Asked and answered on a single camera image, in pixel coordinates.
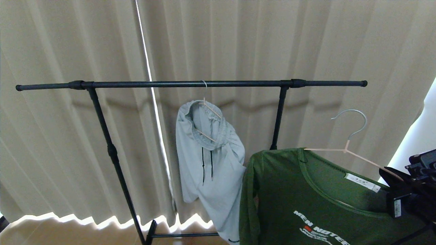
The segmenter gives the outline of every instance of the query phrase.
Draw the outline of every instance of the green shirt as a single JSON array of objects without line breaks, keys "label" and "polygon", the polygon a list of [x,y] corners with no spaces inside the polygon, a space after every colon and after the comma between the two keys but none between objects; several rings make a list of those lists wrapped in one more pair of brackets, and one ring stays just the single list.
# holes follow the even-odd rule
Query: green shirt
[{"label": "green shirt", "polygon": [[[391,218],[387,191],[303,148],[256,153],[242,185],[240,244],[389,245],[425,226],[409,214]],[[436,244],[436,237],[430,230],[403,244]]]}]

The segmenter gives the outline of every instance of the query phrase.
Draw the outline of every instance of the black clothing rack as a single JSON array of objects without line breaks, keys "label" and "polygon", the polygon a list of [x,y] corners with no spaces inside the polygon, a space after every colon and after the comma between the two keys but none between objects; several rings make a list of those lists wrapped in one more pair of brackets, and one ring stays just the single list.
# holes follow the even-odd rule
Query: black clothing rack
[{"label": "black clothing rack", "polygon": [[[280,87],[279,106],[277,108],[276,123],[274,127],[274,135],[272,138],[272,145],[270,150],[277,149],[277,139],[279,137],[280,122],[282,120],[283,106],[285,104],[286,92],[289,88],[301,88],[307,86],[360,86],[366,87],[367,81],[306,81],[302,79],[291,80],[275,80],[275,81],[205,81],[208,87]],[[71,88],[77,90],[87,90],[89,96],[94,104],[95,112],[99,119],[103,134],[106,139],[108,154],[115,167],[121,188],[124,192],[127,205],[129,206],[130,214],[132,215],[135,223],[136,231],[142,245],[150,245],[153,238],[161,237],[194,237],[194,236],[217,236],[218,233],[189,233],[189,234],[155,234],[157,223],[152,221],[146,239],[142,234],[141,227],[136,218],[135,208],[133,207],[132,199],[130,198],[129,190],[127,188],[126,180],[124,179],[121,166],[119,164],[118,154],[114,144],[112,143],[108,127],[100,106],[99,98],[97,96],[96,88],[189,88],[189,87],[205,87],[203,81],[172,81],[172,82],[85,82],[85,81],[72,81],[68,83],[54,83],[54,84],[37,84],[37,85],[17,85],[18,91],[23,90],[39,90],[39,89],[57,89],[57,88]]]}]

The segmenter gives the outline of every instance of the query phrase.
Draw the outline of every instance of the beige curtain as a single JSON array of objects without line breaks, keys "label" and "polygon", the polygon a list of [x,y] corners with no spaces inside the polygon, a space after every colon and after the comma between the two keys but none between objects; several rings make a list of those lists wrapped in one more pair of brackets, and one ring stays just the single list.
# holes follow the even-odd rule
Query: beige curtain
[{"label": "beige curtain", "polygon": [[[135,2],[0,2],[0,208],[10,222],[54,212],[131,219],[86,91],[16,84],[146,81]],[[150,89],[98,89],[142,224],[174,222]]]},{"label": "beige curtain", "polygon": [[[436,76],[434,1],[139,1],[151,74],[165,80],[368,80],[366,88],[288,91],[279,149],[344,147],[386,166]],[[178,108],[206,99],[223,111],[246,159],[270,147],[279,88],[159,88],[157,103],[181,222],[204,214],[185,204],[175,147]],[[327,159],[378,179],[340,153]]]}]

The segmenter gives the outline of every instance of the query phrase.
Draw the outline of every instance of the white clothing tag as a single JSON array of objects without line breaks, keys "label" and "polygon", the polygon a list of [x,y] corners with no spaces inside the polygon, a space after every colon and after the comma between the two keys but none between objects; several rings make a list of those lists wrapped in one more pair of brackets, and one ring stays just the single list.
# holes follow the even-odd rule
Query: white clothing tag
[{"label": "white clothing tag", "polygon": [[394,201],[394,215],[395,218],[401,216],[401,199]]},{"label": "white clothing tag", "polygon": [[363,187],[366,187],[366,188],[372,190],[375,193],[377,193],[380,190],[380,186],[378,186],[378,185],[376,185],[374,183],[371,183],[371,182],[369,182],[367,180],[364,180],[362,178],[359,178],[359,177],[357,177],[357,176],[355,176],[353,174],[347,173],[344,178],[346,178],[347,180],[351,180],[354,183],[357,183],[357,184],[359,184],[359,185],[361,185]]}]

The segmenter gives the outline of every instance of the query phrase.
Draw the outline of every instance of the drawstring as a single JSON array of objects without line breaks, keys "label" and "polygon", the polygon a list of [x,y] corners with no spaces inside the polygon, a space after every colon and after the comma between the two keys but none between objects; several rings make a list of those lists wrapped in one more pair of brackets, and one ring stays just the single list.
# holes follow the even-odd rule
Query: drawstring
[{"label": "drawstring", "polygon": [[[203,160],[203,185],[204,185],[204,148],[201,148],[201,159]],[[214,161],[212,160],[212,151],[211,151],[211,165],[212,165],[212,181],[214,181]]]}]

